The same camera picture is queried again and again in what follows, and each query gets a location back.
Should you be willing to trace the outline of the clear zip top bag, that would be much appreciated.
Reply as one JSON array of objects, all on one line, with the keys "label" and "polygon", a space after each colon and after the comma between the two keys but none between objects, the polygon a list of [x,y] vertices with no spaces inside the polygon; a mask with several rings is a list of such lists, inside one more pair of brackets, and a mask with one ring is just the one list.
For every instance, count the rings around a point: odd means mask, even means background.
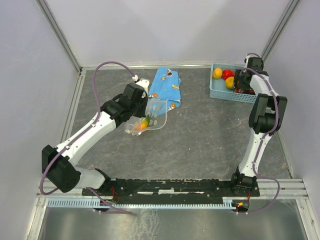
[{"label": "clear zip top bag", "polygon": [[125,123],[124,131],[132,136],[139,136],[145,131],[155,131],[163,128],[168,119],[168,101],[158,98],[150,98],[147,102],[145,114],[150,116],[148,127],[142,131],[135,130],[135,124],[141,118],[132,117]]}]

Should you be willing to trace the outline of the dark red purple fruit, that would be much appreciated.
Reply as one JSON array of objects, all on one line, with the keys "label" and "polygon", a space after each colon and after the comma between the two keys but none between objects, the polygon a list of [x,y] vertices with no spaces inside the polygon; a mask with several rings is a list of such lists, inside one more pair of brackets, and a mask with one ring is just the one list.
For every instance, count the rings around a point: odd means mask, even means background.
[{"label": "dark red purple fruit", "polygon": [[255,92],[253,90],[246,90],[242,88],[236,88],[233,90],[233,92],[239,94],[255,95]]}]

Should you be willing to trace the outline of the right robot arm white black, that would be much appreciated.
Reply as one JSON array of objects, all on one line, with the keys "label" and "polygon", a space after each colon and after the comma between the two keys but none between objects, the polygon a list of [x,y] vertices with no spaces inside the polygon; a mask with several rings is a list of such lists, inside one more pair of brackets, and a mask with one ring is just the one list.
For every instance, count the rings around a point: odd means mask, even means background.
[{"label": "right robot arm white black", "polygon": [[264,71],[263,59],[256,53],[246,55],[244,68],[235,72],[234,86],[252,90],[256,95],[248,119],[248,146],[229,183],[231,193],[240,196],[258,187],[259,164],[268,142],[282,125],[288,99],[274,90]]}]

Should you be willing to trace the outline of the green orange mango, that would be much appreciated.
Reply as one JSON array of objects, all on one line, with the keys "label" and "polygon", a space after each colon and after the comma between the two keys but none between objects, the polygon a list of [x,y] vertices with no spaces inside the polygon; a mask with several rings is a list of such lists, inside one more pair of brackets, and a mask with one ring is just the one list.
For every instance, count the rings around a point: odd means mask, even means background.
[{"label": "green orange mango", "polygon": [[134,129],[136,131],[142,131],[142,130],[145,130],[148,125],[149,125],[149,122],[150,122],[150,116],[147,115],[146,117],[142,117],[138,123],[135,124],[135,127]]}]

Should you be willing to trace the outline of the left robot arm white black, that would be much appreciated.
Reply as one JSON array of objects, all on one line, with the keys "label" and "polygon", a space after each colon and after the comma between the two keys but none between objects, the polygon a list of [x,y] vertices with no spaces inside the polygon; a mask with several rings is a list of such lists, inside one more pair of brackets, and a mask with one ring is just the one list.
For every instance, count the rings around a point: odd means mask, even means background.
[{"label": "left robot arm white black", "polygon": [[77,167],[79,160],[102,137],[131,117],[144,117],[148,102],[149,80],[140,79],[126,85],[123,93],[105,102],[97,114],[77,133],[56,147],[41,151],[41,171],[63,193],[75,187],[92,188],[99,195],[111,189],[110,178],[99,169]]}]

